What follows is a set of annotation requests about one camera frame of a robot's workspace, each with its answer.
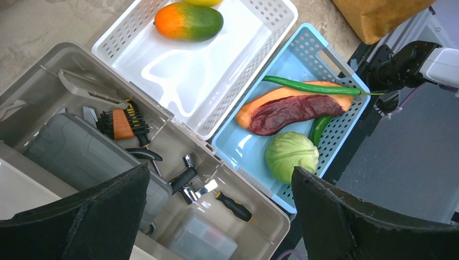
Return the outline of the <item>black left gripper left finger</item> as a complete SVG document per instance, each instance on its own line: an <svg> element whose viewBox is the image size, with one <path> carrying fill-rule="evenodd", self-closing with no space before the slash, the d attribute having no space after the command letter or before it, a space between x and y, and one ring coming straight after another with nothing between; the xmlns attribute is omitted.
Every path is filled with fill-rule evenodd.
<svg viewBox="0 0 459 260"><path fill-rule="evenodd" d="M137 165L2 220L1 259L129 259L149 181L147 165Z"/></svg>

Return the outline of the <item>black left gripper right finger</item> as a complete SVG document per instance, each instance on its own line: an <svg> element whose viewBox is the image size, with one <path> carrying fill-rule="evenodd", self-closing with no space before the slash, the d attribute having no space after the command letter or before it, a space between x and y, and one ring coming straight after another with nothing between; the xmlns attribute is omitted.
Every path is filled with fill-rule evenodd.
<svg viewBox="0 0 459 260"><path fill-rule="evenodd" d="M302 167L293 199L309 259L458 259L458 226L369 203Z"/></svg>

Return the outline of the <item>brown Trader Joe's bag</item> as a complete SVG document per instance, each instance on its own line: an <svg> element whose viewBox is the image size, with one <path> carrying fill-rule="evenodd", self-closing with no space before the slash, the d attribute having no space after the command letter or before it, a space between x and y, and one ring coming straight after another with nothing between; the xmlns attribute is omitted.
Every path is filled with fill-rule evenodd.
<svg viewBox="0 0 459 260"><path fill-rule="evenodd" d="M333 0L365 44L374 44L435 0Z"/></svg>

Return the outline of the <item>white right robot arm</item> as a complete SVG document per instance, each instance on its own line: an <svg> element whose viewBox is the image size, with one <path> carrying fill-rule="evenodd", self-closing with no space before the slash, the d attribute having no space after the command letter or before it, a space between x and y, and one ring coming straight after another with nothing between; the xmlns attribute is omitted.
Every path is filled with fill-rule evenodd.
<svg viewBox="0 0 459 260"><path fill-rule="evenodd" d="M435 42L413 41L394 53L381 45L363 80L372 92L388 93L428 82L458 91L458 50Z"/></svg>

